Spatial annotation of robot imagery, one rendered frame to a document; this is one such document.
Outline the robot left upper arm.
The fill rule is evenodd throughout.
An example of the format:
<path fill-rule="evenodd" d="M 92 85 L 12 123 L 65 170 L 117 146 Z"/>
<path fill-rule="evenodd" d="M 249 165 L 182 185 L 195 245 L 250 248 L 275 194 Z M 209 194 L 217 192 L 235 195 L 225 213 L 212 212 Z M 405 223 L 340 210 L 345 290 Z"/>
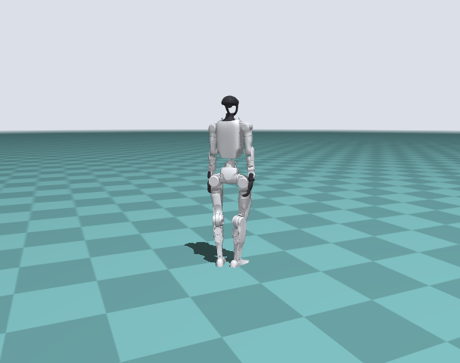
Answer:
<path fill-rule="evenodd" d="M 211 155 L 218 155 L 219 152 L 217 150 L 217 142 L 216 142 L 216 124 L 212 123 L 209 125 L 209 133 L 210 133 L 210 154 Z"/>

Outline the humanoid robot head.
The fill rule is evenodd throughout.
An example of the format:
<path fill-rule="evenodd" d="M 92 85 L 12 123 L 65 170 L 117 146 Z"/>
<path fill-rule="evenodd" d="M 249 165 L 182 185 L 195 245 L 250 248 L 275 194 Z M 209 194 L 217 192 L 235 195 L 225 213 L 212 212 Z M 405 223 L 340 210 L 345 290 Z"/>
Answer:
<path fill-rule="evenodd" d="M 222 105 L 225 105 L 225 108 L 226 108 L 226 111 L 227 111 L 227 114 L 225 116 L 225 119 L 222 120 L 222 121 L 232 121 L 232 120 L 235 120 L 234 119 L 234 116 L 236 115 L 236 113 L 238 112 L 238 104 L 239 104 L 239 101 L 237 98 L 233 97 L 233 96 L 226 96 L 222 99 Z M 231 108 L 232 106 L 236 106 L 236 110 L 234 113 L 230 113 L 228 108 Z"/>

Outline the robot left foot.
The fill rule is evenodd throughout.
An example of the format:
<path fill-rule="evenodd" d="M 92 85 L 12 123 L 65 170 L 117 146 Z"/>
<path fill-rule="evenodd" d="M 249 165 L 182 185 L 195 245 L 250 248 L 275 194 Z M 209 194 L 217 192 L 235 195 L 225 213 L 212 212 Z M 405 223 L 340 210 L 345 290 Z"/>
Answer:
<path fill-rule="evenodd" d="M 219 256 L 219 259 L 216 260 L 216 267 L 223 267 L 226 262 L 226 258 Z"/>

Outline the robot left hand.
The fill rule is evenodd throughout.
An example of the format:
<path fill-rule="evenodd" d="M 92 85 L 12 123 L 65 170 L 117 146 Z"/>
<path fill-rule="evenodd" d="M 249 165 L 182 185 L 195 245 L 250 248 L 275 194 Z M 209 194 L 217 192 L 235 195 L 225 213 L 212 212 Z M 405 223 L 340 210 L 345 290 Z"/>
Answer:
<path fill-rule="evenodd" d="M 210 176 L 211 176 L 211 172 L 209 171 L 209 172 L 208 172 L 208 178 L 210 178 Z M 211 191 L 211 186 L 210 186 L 210 184 L 209 184 L 209 181 L 207 182 L 207 186 L 208 186 L 208 187 L 207 187 L 208 192 L 209 192 L 209 193 L 212 193 L 212 192 L 210 192 L 210 191 Z"/>

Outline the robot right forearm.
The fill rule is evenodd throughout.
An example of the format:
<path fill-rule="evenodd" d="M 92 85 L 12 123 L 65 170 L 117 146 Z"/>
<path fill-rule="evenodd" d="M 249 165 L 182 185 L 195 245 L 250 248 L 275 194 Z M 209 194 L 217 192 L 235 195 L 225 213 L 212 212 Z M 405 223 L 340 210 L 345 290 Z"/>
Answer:
<path fill-rule="evenodd" d="M 254 171 L 255 171 L 255 164 L 254 164 L 255 157 L 254 157 L 254 154 L 255 154 L 255 150 L 252 147 L 251 148 L 251 157 L 246 158 L 247 171 L 248 171 L 247 177 L 249 177 L 250 173 L 253 173 L 253 178 L 255 178 L 255 176 L 256 176 L 255 173 L 254 173 Z"/>

